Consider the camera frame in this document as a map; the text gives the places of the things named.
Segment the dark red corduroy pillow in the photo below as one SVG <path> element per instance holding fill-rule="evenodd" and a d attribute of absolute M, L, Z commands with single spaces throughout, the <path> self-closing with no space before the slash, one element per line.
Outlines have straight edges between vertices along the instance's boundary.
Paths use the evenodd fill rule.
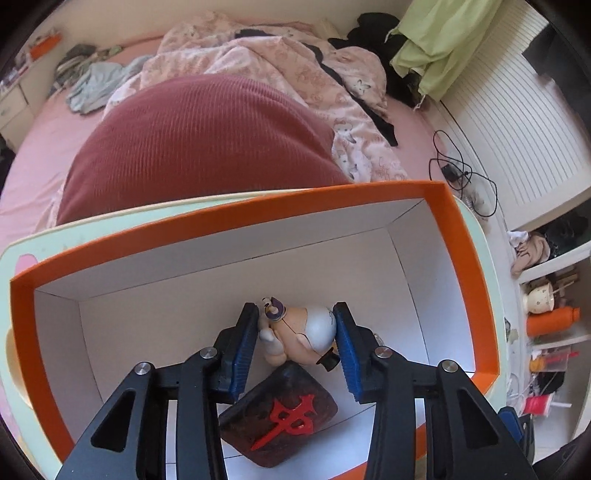
<path fill-rule="evenodd" d="M 335 135 L 308 107 L 232 75 L 185 76 L 116 106 L 76 154 L 59 225 L 182 199 L 344 185 Z"/>

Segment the orange cardboard box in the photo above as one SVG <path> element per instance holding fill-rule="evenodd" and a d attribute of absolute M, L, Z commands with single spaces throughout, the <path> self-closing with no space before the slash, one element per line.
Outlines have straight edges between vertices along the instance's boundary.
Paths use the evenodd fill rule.
<path fill-rule="evenodd" d="M 19 443 L 48 479 L 122 378 L 211 346 L 242 306 L 346 302 L 421 363 L 452 359 L 505 401 L 503 315 L 490 251 L 440 182 L 191 199 L 54 227 L 2 254 L 1 335 L 13 329 L 32 408 L 1 364 Z"/>

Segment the pink floral blanket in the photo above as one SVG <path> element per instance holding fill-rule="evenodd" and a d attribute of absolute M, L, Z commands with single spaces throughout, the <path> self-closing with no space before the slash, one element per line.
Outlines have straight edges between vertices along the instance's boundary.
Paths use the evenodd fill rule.
<path fill-rule="evenodd" d="M 337 49 L 287 25 L 245 25 L 217 12 L 183 21 L 120 86 L 105 109 L 165 80 L 229 74 L 259 81 L 311 110 L 335 133 L 332 158 L 353 182 L 405 180 L 387 118 L 387 76 L 359 47 Z"/>

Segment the dark red mahjong tile cushion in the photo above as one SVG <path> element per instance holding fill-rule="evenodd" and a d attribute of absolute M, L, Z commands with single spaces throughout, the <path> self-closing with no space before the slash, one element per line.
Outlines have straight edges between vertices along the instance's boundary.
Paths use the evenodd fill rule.
<path fill-rule="evenodd" d="M 329 391 L 287 362 L 219 415 L 219 433 L 254 464 L 273 468 L 303 449 L 337 413 Z"/>

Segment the black hanging sweater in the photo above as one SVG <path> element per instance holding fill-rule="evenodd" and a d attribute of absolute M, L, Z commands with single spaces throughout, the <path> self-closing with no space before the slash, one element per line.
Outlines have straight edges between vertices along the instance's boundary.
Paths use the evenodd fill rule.
<path fill-rule="evenodd" d="M 590 133 L 590 76 L 554 27 L 548 24 L 522 55 L 538 75 L 554 81 Z"/>

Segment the green hanging curtain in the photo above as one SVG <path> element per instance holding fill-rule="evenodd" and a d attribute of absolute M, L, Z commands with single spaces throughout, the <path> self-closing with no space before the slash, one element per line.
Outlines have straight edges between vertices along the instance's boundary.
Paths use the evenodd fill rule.
<path fill-rule="evenodd" d="M 390 65 L 420 77 L 420 96 L 439 101 L 463 72 L 501 6 L 500 0 L 415 0 L 390 35 L 406 38 Z"/>

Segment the black clothes pile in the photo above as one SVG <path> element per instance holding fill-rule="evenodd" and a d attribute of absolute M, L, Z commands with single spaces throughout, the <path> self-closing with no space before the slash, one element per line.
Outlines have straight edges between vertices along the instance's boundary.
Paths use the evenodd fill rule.
<path fill-rule="evenodd" d="M 356 20 L 358 25 L 349 31 L 345 39 L 329 38 L 335 49 L 360 47 L 375 54 L 381 61 L 387 78 L 387 94 L 410 108 L 419 108 L 422 96 L 418 93 L 419 75 L 398 74 L 391 60 L 403 47 L 407 38 L 398 33 L 391 34 L 400 20 L 389 13 L 367 12 Z"/>

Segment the white drawer cabinet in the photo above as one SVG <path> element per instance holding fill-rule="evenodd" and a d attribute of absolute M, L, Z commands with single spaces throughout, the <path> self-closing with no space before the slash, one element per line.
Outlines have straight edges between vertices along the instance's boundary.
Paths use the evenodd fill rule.
<path fill-rule="evenodd" d="M 13 151 L 18 151 L 30 131 L 37 107 L 30 75 L 17 80 L 1 94 L 1 137 Z"/>

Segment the orange bottle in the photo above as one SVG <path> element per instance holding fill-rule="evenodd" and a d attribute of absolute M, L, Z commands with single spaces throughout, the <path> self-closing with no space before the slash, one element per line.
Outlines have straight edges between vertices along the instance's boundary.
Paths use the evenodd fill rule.
<path fill-rule="evenodd" d="M 542 314 L 528 316 L 526 331 L 530 338 L 568 330 L 581 318 L 581 309 L 565 306 Z"/>

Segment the bald cartoon figurine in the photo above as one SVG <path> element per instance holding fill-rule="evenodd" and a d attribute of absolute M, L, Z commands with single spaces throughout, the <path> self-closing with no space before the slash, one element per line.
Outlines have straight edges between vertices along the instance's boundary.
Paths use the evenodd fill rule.
<path fill-rule="evenodd" d="M 263 298 L 259 341 L 263 357 L 273 367 L 287 361 L 332 371 L 339 365 L 335 351 L 337 321 L 324 306 L 286 306 L 276 297 Z"/>

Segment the small orange box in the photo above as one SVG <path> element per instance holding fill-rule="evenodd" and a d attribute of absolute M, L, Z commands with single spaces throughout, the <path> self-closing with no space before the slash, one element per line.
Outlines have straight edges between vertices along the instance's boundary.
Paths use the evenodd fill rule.
<path fill-rule="evenodd" d="M 29 47 L 29 55 L 32 61 L 37 61 L 53 48 L 55 48 L 62 40 L 60 32 L 49 33 L 43 37 L 38 37 Z"/>

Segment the cream round cup holder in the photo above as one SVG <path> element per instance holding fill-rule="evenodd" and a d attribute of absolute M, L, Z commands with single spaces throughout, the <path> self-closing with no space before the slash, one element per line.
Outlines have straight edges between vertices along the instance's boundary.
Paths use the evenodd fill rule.
<path fill-rule="evenodd" d="M 27 405 L 29 409 L 31 409 L 32 403 L 29 398 L 27 388 L 23 379 L 22 369 L 16 350 L 15 336 L 12 328 L 10 328 L 6 334 L 5 350 L 8 370 L 12 382 L 22 401 Z"/>

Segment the grey clothes pile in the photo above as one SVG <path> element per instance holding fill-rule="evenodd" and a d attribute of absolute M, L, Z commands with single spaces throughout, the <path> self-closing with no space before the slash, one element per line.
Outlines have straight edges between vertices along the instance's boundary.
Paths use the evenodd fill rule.
<path fill-rule="evenodd" d="M 111 61 L 123 51 L 120 45 L 106 49 L 75 45 L 55 67 L 48 96 L 67 90 L 65 102 L 74 114 L 88 115 L 104 108 L 111 95 L 151 58 L 151 55 L 138 56 L 126 65 Z"/>

